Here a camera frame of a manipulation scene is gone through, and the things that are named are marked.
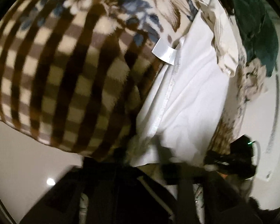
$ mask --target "white tag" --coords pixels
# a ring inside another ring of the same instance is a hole
[[[174,66],[177,50],[168,46],[162,38],[157,41],[151,52],[162,61]]]

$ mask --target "checkered pattern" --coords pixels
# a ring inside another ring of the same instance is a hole
[[[59,18],[48,2],[22,30],[21,18],[39,2],[18,0],[0,22],[0,121],[43,144],[102,160],[135,134],[162,63],[148,36],[136,46],[127,28],[109,31],[114,21],[101,4]]]

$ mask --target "black object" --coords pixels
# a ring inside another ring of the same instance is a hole
[[[252,164],[253,142],[245,135],[230,144],[230,154],[221,155],[209,150],[204,163],[216,165],[219,172],[224,174],[237,174],[242,179],[249,179],[256,173],[256,166]]]

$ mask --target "plaid blanket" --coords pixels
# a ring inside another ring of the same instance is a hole
[[[162,62],[198,0],[17,0],[0,21],[0,121],[103,160],[135,134]]]

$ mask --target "beige leaf print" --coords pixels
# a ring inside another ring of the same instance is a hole
[[[170,23],[176,32],[180,27],[181,13],[190,14],[190,8],[186,0],[154,0],[156,8]]]

